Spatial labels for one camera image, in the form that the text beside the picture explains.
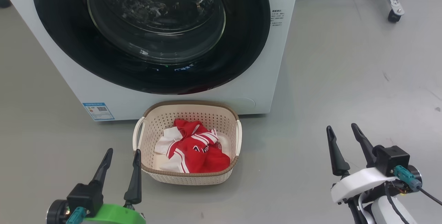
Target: red fabric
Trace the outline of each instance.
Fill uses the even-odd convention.
[[[216,130],[208,131],[199,121],[175,120],[174,125],[183,139],[171,145],[168,157],[179,155],[183,159],[183,171],[189,173],[220,172],[230,165],[229,156],[221,151],[216,142]]]

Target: teal connector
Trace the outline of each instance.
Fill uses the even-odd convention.
[[[421,181],[417,180],[409,170],[401,165],[394,167],[394,175],[399,178],[399,180],[408,184],[412,191],[419,191],[419,187],[422,187]]]
[[[81,224],[86,217],[86,210],[83,207],[77,207],[69,217],[66,224]]]

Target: washing machine door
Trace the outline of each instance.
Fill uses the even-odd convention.
[[[114,84],[190,94],[235,79],[261,53],[269,0],[34,0],[49,35]]]

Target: washing machine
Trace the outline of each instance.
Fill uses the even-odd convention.
[[[139,119],[169,100],[217,101],[238,114],[270,112],[295,4],[11,2],[96,121]]]

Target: black cable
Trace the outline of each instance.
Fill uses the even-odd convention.
[[[401,214],[401,212],[399,212],[399,210],[397,209],[396,205],[394,205],[393,199],[391,199],[390,191],[388,190],[387,183],[390,184],[390,182],[385,182],[385,183],[384,183],[384,186],[385,186],[385,195],[387,196],[388,202],[391,204],[391,206],[393,207],[393,210],[396,212],[396,214],[401,218],[402,222],[404,222],[405,224],[410,224],[410,223],[404,218],[404,216]]]
[[[442,205],[442,202],[441,202],[439,199],[437,199],[436,197],[432,196],[432,195],[429,194],[427,191],[424,191],[424,190],[422,189],[421,186],[417,186],[417,188],[418,188],[419,191],[421,191],[421,192],[424,193],[426,196],[428,196],[431,200],[433,200],[433,201],[439,203],[439,205]]]

